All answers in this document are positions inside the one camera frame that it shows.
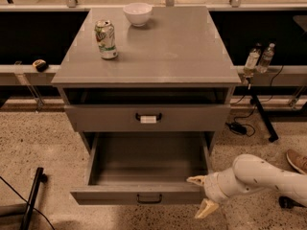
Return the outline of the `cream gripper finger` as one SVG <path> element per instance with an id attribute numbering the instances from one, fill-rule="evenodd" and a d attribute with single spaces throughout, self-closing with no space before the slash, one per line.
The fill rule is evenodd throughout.
<path id="1" fill-rule="evenodd" d="M 190 176 L 186 179 L 187 182 L 196 184 L 198 186 L 204 186 L 205 176 L 204 175 L 196 175 Z"/>
<path id="2" fill-rule="evenodd" d="M 195 218 L 196 219 L 204 219 L 206 217 L 208 217 L 210 214 L 212 214 L 214 211 L 216 211 L 219 208 L 219 204 L 208 199 L 205 198 L 202 202 L 201 202 L 201 206 L 200 209 L 197 211 L 197 213 L 195 214 Z"/>

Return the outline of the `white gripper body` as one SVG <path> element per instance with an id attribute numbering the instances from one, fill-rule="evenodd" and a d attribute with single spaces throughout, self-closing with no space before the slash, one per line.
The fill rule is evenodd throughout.
<path id="1" fill-rule="evenodd" d="M 204 179 L 203 188 L 206 196 L 217 203 L 222 203 L 239 192 L 232 169 L 208 174 Z"/>

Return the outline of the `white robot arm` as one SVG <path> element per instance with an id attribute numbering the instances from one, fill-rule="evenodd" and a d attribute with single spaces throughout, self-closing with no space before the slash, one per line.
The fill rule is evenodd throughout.
<path id="1" fill-rule="evenodd" d="M 186 181 L 205 191 L 196 219 L 206 218 L 233 196 L 254 194 L 263 189 L 276 190 L 297 204 L 307 206 L 306 175 L 284 171 L 252 154 L 237 156 L 226 170 L 191 176 Z"/>

